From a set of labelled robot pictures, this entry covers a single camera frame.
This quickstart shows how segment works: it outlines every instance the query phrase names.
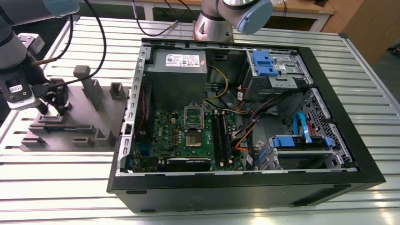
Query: connector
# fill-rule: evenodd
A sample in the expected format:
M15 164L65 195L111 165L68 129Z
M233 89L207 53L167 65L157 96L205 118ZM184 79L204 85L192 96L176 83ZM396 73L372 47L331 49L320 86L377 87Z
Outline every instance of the connector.
M177 20L176 20L176 21L173 21L173 22L171 23L169 27L171 27L171 28L175 28L175 27L177 26L177 23L179 23L179 21L177 21Z

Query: black wire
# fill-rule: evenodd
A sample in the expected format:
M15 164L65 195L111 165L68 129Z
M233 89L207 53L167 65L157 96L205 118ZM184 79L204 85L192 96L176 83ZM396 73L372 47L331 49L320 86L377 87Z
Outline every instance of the black wire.
M209 100L204 100L204 102L207 102L212 107L220 109L220 110L224 110L221 107L217 107L213 103L211 103Z
M93 9L93 6L92 4L89 3L88 0L84 0L84 2L87 3L88 7L89 7L89 10L92 11L95 17L96 17L96 20L97 20L97 24L99 24L99 27L100 27L100 31L101 31L101 37L103 37L103 57L101 57L101 60L100 60L100 64L99 64L99 67L97 69L95 70L95 72L92 74L89 74L88 76L85 77L81 77L73 81L68 81L68 82L64 82L64 83L59 83L56 84L55 86L52 86L52 89L57 88L57 87L61 87L61 86L67 86L68 84L72 84L72 83L76 83L76 82L80 82L83 80L87 80L89 78L92 78L97 73L99 71L101 70L101 67L103 67L103 64L104 64L104 61L105 61L105 55L107 55L107 38L105 38L105 32L104 32L104 27L103 27L103 24L101 24L101 21L100 21L100 18L99 18L99 15Z
M193 17L193 20L197 20L195 14L193 14L193 11L191 10L191 8L188 7L188 5L181 1L181 0L177 0L184 6L185 8L188 9L189 13L192 14L192 17Z
M287 5L285 0L283 0L283 3L284 3L284 5L285 5L285 8L284 8L284 10L283 10L283 17L287 17L287 14L288 14L288 5Z
M64 50L61 51L60 55L55 57L57 60L64 56L65 52L69 49L69 45L72 42L72 36L73 36L73 18L72 18L72 15L69 15L69 38L68 38L68 42L67 42Z
M219 97L219 101L223 103L223 105L225 106L227 109L229 109L228 104L225 103L225 101L221 99L221 97Z
M255 169L256 154L255 154L255 146L253 146L253 143L252 143L252 131L249 132L249 135L247 136L247 142L248 142L248 155L253 159L253 163L252 164L247 163L245 169L247 170L253 170Z
M188 10L185 10L180 16L180 18L177 19L179 21L183 19L184 15L187 14Z
M295 90L287 90L280 95L277 95L276 97L269 99L267 102L264 102L261 104L261 106L257 108L257 110L255 111L255 113L251 115L248 124L244 126L244 128L241 128L237 131L237 134L240 134L241 132L244 132L245 130L248 130L252 127L252 125L260 119L260 115L265 111L268 111L268 109L271 109L273 106L276 106L287 96L289 96L292 94L296 94L296 93L305 92L308 89L309 89L309 87L303 87L303 88L299 88L299 89L295 89Z
M177 19L179 19L179 16L177 16L177 14L176 14L176 12L175 12L175 9L172 8L172 6L171 6L169 3L167 2L167 0L164 0L164 2L167 3L168 7L171 8L171 11L172 11L172 13L173 13L173 15L175 15L175 19L177 20Z
M139 18L137 18L137 15L136 15L136 5L135 5L135 0L132 0L132 6L133 6L133 16L135 16L135 20L136 20L139 29L140 29L140 31L141 31L147 36L157 37L157 36L160 36L161 34L164 34L164 33L172 28L172 26L168 26L168 28L167 28L165 30L163 30L159 34L148 34L148 33L144 31L144 29L141 28L141 25L140 25L140 22L139 22Z

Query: metal table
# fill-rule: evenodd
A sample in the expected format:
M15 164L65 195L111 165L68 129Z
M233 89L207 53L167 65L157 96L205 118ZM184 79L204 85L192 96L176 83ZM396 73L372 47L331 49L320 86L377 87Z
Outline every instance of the metal table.
M131 86L140 39L133 20L101 19L108 38L101 85ZM143 21L148 32L167 22ZM48 56L64 49L65 25ZM95 18L81 17L64 59L45 66L48 77L73 79L75 65L96 68L101 58ZM180 24L165 37L192 39L192 25ZM0 129L0 223L51 221L67 224L396 224L400 221L400 105L352 43L336 34L261 30L235 34L236 42L309 47L369 148L387 183L345 194L315 207L133 214L105 192L112 152L23 152L20 140L36 110L12 111Z

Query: yellow cable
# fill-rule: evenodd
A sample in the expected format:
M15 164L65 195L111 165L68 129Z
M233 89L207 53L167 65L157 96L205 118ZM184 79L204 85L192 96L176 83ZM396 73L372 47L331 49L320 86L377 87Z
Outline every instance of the yellow cable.
M256 124L251 127L251 129L247 131L245 135L243 136L243 138L240 139L240 141L237 142L235 149L239 149L240 143L243 142L243 140L245 139L245 137L249 135L251 131L253 130L253 128L256 127Z
M213 100L213 99L217 99L217 98L220 98L225 93L227 93L227 91L228 91L228 85L229 85L229 80L228 80L228 78L227 78L227 75L223 73L223 71L220 71L220 69L217 69L215 66L212 66L212 65L208 65L211 68L213 68L219 73L220 73L220 75L224 77L224 80L225 80L225 89L224 89L224 91L223 91L223 93L220 93L217 96L215 96L215 97L208 97L208 98L205 98L205 100Z

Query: gray robot arm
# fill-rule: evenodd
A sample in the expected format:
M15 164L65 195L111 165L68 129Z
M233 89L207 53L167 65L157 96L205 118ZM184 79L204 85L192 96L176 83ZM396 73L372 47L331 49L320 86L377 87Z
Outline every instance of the gray robot arm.
M204 0L195 38L229 42L232 26L241 34L253 34L269 20L273 5L281 2L283 0Z
M77 0L0 0L0 89L11 109L39 106L31 86L48 82L11 27L60 18L79 9Z

